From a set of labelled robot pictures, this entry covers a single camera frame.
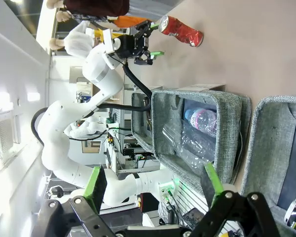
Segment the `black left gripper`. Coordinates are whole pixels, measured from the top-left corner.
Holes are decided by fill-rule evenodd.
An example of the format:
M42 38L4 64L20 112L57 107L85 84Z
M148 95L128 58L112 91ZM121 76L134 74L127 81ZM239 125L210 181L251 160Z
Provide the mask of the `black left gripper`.
M119 37L121 46L119 48L120 58L134 57L136 65L152 65L158 56L163 56L163 51L150 52L148 50L149 36L152 31L157 30L159 24L151 21L144 21L135 26L138 31L135 36L122 35Z

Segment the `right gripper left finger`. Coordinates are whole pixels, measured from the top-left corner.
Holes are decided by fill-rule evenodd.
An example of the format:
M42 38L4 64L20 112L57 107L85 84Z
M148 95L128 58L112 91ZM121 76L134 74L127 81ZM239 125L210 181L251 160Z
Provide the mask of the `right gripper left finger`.
M89 237L114 237L115 233L100 216L106 186L104 168L95 167L83 195L65 203L45 201L37 217L36 236L66 237L73 227L81 226Z

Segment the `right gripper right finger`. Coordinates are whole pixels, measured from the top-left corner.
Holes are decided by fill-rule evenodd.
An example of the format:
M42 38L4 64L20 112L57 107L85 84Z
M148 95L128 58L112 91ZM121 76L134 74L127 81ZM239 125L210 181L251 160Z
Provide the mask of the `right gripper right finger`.
M237 222L245 237L280 236L262 193L242 196L225 190L210 162L201 169L200 185L209 210L191 232L192 237L217 237L228 221Z

